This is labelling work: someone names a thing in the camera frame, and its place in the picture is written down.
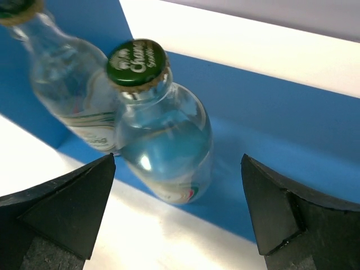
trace green bottle cap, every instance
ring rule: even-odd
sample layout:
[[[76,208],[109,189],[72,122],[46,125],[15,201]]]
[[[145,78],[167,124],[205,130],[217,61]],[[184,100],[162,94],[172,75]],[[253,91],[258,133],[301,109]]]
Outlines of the green bottle cap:
[[[43,9],[43,0],[0,0],[0,24],[22,24]]]
[[[167,55],[158,43],[148,39],[135,39],[113,50],[106,72],[109,79],[122,89],[140,92],[149,90],[164,79],[167,67]]]

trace white wall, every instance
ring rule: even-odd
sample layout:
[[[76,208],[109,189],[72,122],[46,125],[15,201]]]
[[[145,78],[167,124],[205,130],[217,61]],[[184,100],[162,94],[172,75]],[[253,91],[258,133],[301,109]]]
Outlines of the white wall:
[[[360,42],[359,0],[166,0]]]

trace blue panel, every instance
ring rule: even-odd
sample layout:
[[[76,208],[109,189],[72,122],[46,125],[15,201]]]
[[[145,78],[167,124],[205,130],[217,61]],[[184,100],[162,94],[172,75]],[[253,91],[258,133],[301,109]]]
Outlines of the blue panel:
[[[254,241],[241,184],[244,153],[322,192],[360,203],[360,100],[244,70],[169,54],[175,81],[204,102],[214,130],[214,182],[181,208]],[[60,151],[101,156],[74,136]],[[116,178],[149,190],[116,160]]]
[[[62,30],[89,40],[105,53],[131,38],[118,0],[48,0],[46,4]],[[69,131],[33,95],[26,50],[4,27],[0,41],[0,113],[57,147]]]

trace glass bottle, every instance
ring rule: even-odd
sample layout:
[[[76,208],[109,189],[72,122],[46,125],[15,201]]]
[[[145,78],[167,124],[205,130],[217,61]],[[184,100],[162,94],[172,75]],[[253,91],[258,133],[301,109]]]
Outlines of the glass bottle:
[[[0,24],[29,51],[31,85],[48,111],[94,149],[115,152],[117,93],[100,49],[63,33],[42,0],[2,0]]]
[[[211,181],[213,135],[200,100],[173,83],[166,53],[147,39],[109,56],[107,75],[119,91],[115,144],[135,175],[171,204],[190,203]]]

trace bottle neck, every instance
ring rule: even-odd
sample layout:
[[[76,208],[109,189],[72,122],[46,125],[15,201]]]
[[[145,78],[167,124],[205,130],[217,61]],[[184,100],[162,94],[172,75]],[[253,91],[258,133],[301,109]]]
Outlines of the bottle neck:
[[[37,57],[63,46],[70,37],[64,34],[46,13],[37,13],[31,20],[11,27],[13,36]]]
[[[164,80],[158,83],[157,86],[151,87],[147,91],[138,93],[120,92],[120,99],[122,102],[129,105],[145,104],[148,102],[154,102],[164,97],[173,83],[173,74],[170,68],[168,69],[169,72],[165,75]]]

